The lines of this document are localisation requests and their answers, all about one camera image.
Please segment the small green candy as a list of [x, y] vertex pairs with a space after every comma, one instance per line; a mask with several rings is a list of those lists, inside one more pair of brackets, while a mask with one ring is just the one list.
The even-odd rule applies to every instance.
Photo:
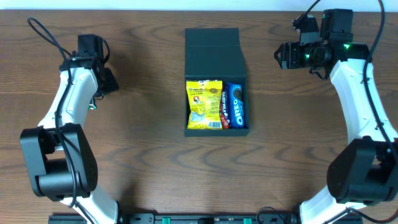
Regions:
[[97, 109], [95, 97], [92, 97], [92, 98], [91, 98], [91, 100], [90, 100], [90, 102], [89, 102], [88, 109], [89, 109], [89, 110], [95, 110], [95, 109]]

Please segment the blue Oreo cookie pack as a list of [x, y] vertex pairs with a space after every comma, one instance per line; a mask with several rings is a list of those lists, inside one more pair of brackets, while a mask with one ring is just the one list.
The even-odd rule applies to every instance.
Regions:
[[243, 129], [244, 127], [244, 103], [243, 89], [241, 85], [227, 83], [229, 96], [229, 112], [231, 127], [233, 129]]

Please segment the dark green lidded box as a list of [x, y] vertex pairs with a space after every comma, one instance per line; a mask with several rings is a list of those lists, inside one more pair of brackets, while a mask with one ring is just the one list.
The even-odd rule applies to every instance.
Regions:
[[250, 131], [248, 78], [238, 28], [186, 28], [185, 80], [221, 80], [242, 86], [242, 129], [185, 129], [186, 137], [247, 136]]

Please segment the dark blue Dairy Milk bar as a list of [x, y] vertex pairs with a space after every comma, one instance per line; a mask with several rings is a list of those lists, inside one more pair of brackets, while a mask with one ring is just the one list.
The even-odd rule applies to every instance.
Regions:
[[230, 124], [230, 115], [229, 115], [229, 103], [228, 103], [228, 91], [223, 90], [221, 93], [221, 110], [222, 114], [228, 124]]

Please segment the red candy bag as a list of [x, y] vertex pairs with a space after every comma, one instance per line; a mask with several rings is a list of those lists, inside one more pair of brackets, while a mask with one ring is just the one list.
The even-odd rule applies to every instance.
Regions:
[[229, 129], [229, 121], [227, 119], [228, 113], [226, 110], [223, 108], [223, 104], [220, 103], [220, 120], [221, 120], [221, 125], [223, 129]]

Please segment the yellow snack bag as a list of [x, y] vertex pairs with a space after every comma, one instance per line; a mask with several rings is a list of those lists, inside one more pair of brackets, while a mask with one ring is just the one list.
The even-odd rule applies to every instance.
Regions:
[[187, 80], [190, 107], [187, 129], [223, 129], [220, 118], [221, 80]]

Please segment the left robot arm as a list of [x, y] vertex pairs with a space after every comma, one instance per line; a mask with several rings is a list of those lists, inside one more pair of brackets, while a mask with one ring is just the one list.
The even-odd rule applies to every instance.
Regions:
[[20, 136], [33, 193], [75, 209], [88, 223], [117, 223], [118, 203], [98, 186], [98, 166], [83, 132], [95, 98], [117, 90], [108, 57], [73, 54], [60, 66], [60, 86], [36, 128]]

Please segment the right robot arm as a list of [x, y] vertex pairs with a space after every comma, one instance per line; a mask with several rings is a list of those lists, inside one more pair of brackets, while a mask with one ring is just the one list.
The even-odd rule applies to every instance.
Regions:
[[330, 80], [345, 117], [348, 144], [329, 165], [326, 186], [300, 204], [300, 223], [335, 223], [397, 195], [397, 131], [382, 106], [373, 77], [372, 49], [356, 43], [350, 9], [328, 9], [322, 21], [308, 12], [293, 21], [298, 42], [274, 54], [283, 69], [307, 68]]

